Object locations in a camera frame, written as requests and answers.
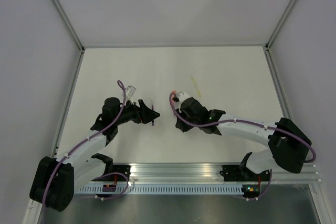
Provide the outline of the yellow pen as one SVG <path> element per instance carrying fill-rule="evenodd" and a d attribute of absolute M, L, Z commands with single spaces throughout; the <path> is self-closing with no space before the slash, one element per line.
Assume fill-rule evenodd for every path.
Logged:
<path fill-rule="evenodd" d="M 194 88 L 196 90 L 196 93 L 197 93 L 198 97 L 201 98 L 202 96 L 201 96 L 200 89 L 199 89 L 199 87 L 198 87 L 198 85 L 196 83 L 196 80 L 195 80 L 195 78 L 193 76 L 191 76 L 191 81 L 192 81 L 192 83 L 194 85 Z"/>

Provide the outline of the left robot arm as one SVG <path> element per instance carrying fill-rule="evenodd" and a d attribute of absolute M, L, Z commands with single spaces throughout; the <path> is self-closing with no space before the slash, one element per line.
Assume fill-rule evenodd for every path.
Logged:
<path fill-rule="evenodd" d="M 40 160 L 30 199 L 58 212 L 65 210 L 75 192 L 87 183 L 113 177 L 113 159 L 99 151 L 116 137 L 119 125 L 130 121 L 148 124 L 159 117 L 159 112 L 147 107 L 141 99 L 137 103 L 121 103 L 118 98 L 107 98 L 88 137 L 57 157 L 45 156 Z"/>

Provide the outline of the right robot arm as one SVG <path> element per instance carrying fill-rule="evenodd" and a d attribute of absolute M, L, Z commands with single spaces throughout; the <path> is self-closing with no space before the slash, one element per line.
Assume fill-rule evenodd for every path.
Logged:
<path fill-rule="evenodd" d="M 305 163 L 316 158 L 312 142 L 288 118 L 271 123 L 249 121 L 223 110 L 208 110 L 189 96 L 172 97 L 170 105 L 176 115 L 175 126 L 182 132 L 196 127 L 206 134 L 231 135 L 265 146 L 263 151 L 247 153 L 239 164 L 244 180 L 250 181 L 277 167 L 298 174 Z"/>

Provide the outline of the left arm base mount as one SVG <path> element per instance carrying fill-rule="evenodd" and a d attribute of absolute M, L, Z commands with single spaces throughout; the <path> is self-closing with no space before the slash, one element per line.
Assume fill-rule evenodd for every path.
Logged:
<path fill-rule="evenodd" d="M 126 182 L 130 179 L 131 166 L 130 165 L 114 165 L 112 169 L 113 173 L 118 173 L 113 175 L 114 182 L 117 184 L 119 182 Z"/>

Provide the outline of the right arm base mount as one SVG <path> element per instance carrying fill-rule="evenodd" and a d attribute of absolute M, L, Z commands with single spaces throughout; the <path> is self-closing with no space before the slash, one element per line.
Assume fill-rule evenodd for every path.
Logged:
<path fill-rule="evenodd" d="M 219 174 L 225 182 L 268 182 L 270 179 L 270 171 L 266 170 L 260 174 L 243 175 L 239 169 L 239 165 L 222 165 Z"/>

